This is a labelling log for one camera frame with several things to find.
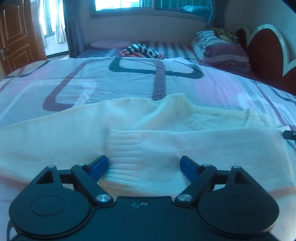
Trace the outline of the cream knit sweater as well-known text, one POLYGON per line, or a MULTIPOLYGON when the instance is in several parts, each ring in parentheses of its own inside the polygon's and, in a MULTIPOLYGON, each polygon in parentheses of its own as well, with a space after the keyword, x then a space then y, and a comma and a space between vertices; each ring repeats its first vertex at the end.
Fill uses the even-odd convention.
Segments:
POLYGON ((267 191, 281 190, 295 186, 295 144, 285 129, 252 109, 201 107, 182 94, 106 100, 2 128, 1 175, 28 183, 47 165, 68 169, 105 155, 105 187, 175 196, 188 185, 179 169, 188 156, 241 166, 267 191))

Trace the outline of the red heart-shaped headboard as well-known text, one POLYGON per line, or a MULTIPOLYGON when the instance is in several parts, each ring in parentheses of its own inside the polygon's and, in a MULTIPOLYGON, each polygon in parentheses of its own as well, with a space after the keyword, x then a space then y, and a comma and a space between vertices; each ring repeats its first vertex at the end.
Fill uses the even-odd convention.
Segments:
POLYGON ((263 83, 295 95, 295 60, 290 60, 279 30, 264 24, 253 32, 240 28, 235 34, 249 57, 252 72, 263 83))

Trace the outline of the patterned pastel bed quilt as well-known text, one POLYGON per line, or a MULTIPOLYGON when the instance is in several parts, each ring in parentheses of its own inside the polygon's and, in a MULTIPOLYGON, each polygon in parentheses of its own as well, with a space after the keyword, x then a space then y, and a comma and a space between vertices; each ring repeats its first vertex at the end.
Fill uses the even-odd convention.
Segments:
MULTIPOLYGON (((1 129, 86 104, 120 98, 160 101, 174 94, 206 108, 252 109, 295 130, 295 95, 286 91, 182 58, 121 57, 39 61, 14 71, 1 81, 1 129)), ((102 179, 101 186, 113 196, 155 196, 107 188, 102 179)), ((9 205, 28 183, 1 175, 1 240, 6 239, 9 205)), ((273 235, 295 240, 295 186, 267 192, 280 207, 273 235)))

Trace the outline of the striped purple pillow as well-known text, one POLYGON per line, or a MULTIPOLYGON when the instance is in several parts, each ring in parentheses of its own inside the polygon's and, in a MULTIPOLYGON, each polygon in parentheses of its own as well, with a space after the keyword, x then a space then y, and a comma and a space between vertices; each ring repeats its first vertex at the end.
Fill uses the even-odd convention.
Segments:
POLYGON ((241 45, 217 38, 213 30, 199 31, 192 41, 192 48, 202 63, 215 67, 251 70, 249 57, 241 45))

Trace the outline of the dark patterned item on pillow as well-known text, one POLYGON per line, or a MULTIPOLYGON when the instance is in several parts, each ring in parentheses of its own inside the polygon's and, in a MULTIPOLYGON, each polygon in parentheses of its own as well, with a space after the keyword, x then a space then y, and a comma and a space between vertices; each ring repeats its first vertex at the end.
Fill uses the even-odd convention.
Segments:
POLYGON ((231 32, 229 32, 224 28, 212 28, 212 30, 214 31, 214 34, 217 38, 220 38, 229 43, 235 43, 235 44, 239 43, 238 37, 236 37, 235 35, 233 35, 231 32))

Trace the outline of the striped bed sheet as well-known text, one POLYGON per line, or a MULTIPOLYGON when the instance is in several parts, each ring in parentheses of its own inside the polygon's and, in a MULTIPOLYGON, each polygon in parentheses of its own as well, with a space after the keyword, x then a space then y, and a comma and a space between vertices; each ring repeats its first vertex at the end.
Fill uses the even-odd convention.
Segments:
MULTIPOLYGON (((215 69, 223 70, 226 72, 230 72, 232 74, 240 75, 245 78, 260 80, 260 78, 252 71, 249 70, 246 72, 245 70, 241 71, 239 68, 234 69, 233 67, 224 68, 224 67, 215 67, 211 65, 207 65, 202 63, 201 60, 198 59, 197 55, 194 53, 193 49, 189 45, 182 45, 176 43, 168 43, 168 42, 154 42, 154 41, 141 41, 140 44, 144 44, 147 47, 153 49, 154 51, 159 52, 163 55, 165 59, 169 58, 184 58, 194 64, 204 65, 207 67, 212 67, 215 69)), ((90 45, 82 51, 77 58, 90 58, 90 57, 114 57, 118 56, 125 48, 112 48, 112 49, 97 49, 93 48, 90 45)))

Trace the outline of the pink flat pillow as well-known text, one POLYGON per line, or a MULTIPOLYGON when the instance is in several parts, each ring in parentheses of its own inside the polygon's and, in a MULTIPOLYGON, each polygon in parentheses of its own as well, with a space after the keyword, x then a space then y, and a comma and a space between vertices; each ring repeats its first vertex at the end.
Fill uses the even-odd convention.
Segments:
POLYGON ((95 49, 121 49, 133 44, 131 41, 125 40, 100 40, 90 44, 95 49))

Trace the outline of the blue-grey right curtain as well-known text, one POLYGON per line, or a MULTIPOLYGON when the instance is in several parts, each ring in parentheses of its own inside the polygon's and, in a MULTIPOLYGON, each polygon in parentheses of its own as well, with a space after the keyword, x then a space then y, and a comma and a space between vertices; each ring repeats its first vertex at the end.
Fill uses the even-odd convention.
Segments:
POLYGON ((228 4, 229 0, 211 1, 212 13, 208 20, 207 29, 225 27, 225 14, 228 4))

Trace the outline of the striped folded garment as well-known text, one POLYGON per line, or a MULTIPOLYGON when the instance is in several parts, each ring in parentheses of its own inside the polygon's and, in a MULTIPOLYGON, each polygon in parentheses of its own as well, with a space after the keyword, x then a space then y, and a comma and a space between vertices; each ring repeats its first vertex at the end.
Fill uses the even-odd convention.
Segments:
POLYGON ((151 59, 160 59, 163 60, 164 56, 154 51, 153 49, 147 47, 144 44, 136 43, 128 46, 119 54, 121 57, 137 57, 137 58, 151 58, 151 59))

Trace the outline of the brown wooden door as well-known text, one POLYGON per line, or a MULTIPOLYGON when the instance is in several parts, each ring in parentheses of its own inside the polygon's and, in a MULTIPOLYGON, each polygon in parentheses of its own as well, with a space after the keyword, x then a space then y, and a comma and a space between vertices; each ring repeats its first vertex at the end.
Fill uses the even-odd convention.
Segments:
POLYGON ((1 1, 1 65, 5 75, 46 60, 39 1, 1 1))

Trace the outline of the white sheer curtain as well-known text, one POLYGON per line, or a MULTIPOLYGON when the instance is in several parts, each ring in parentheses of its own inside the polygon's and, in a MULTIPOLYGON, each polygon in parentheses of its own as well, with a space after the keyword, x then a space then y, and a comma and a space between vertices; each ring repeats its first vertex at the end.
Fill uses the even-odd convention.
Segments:
POLYGON ((40 0, 38 1, 38 6, 39 24, 44 46, 47 46, 46 37, 51 36, 55 36, 56 44, 66 42, 63 1, 40 0))

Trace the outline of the grey left curtain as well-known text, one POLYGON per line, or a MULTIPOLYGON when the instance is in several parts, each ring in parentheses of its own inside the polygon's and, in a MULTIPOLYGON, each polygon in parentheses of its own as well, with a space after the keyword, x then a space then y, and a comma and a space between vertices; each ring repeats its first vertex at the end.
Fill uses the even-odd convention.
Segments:
POLYGON ((80 21, 80 1, 64 0, 63 9, 69 57, 77 58, 85 46, 80 21))

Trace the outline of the window with grey frame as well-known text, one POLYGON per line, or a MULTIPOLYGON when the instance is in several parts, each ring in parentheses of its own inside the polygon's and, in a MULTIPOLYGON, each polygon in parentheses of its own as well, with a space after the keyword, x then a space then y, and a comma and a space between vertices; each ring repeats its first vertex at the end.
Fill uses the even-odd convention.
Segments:
POLYGON ((105 0, 90 3, 90 18, 113 16, 171 16, 207 22, 214 12, 212 1, 105 0))

